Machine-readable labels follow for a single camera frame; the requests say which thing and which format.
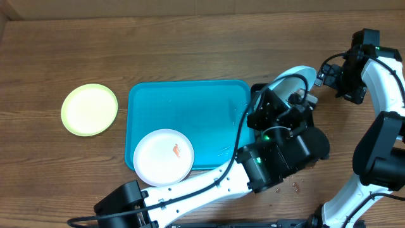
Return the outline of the white pink plate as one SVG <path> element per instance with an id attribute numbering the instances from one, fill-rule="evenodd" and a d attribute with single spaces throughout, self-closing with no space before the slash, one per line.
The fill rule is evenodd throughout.
<path id="1" fill-rule="evenodd" d="M 194 148 L 188 138 L 172 129 L 155 130 L 143 137 L 134 150 L 138 177 L 150 186 L 163 187 L 183 180 L 194 163 Z"/>

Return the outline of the light blue plate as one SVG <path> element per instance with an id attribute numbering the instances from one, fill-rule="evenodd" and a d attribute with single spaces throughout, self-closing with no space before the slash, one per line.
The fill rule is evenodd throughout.
<path id="1" fill-rule="evenodd" d="M 310 91 L 314 86 L 317 71 L 310 66 L 295 66 L 281 73 L 277 79 L 285 75 L 292 74 L 304 76 L 308 81 L 307 91 Z M 269 90 L 272 90 L 283 101 L 287 108 L 290 108 L 290 105 L 287 103 L 287 99 L 293 92 L 296 92 L 299 89 L 305 89 L 305 84 L 301 79 L 298 78 L 282 79 L 272 83 L 272 85 L 269 86 Z"/>

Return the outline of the yellow plate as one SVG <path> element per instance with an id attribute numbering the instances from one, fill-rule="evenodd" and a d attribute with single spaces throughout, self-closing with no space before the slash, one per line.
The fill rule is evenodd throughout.
<path id="1" fill-rule="evenodd" d="M 101 84 L 85 84 L 72 90 L 63 101 L 61 121 L 76 136 L 90 137 L 105 131 L 118 114 L 118 100 Z"/>

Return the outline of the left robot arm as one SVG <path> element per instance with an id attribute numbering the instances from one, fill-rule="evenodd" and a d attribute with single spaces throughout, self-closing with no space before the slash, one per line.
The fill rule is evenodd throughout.
<path id="1" fill-rule="evenodd" d="M 216 201 L 260 193 L 327 158 L 330 144 L 313 124 L 317 98 L 267 90 L 254 98 L 248 127 L 262 139 L 241 146 L 220 167 L 167 187 L 140 189 L 137 181 L 115 189 L 94 206 L 99 227 L 168 227 L 180 217 Z"/>

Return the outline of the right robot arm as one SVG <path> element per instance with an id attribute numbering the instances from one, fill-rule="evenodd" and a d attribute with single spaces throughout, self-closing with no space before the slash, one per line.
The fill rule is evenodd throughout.
<path id="1" fill-rule="evenodd" d="M 306 227 L 359 227 L 359 218 L 378 200 L 404 187 L 404 77 L 397 49 L 378 44 L 355 44 L 341 53 L 345 62 L 338 72 L 320 68 L 317 85 L 333 79 L 330 87 L 346 97 L 367 89 L 376 119 L 354 150 L 352 174 L 338 194 L 308 218 Z"/>

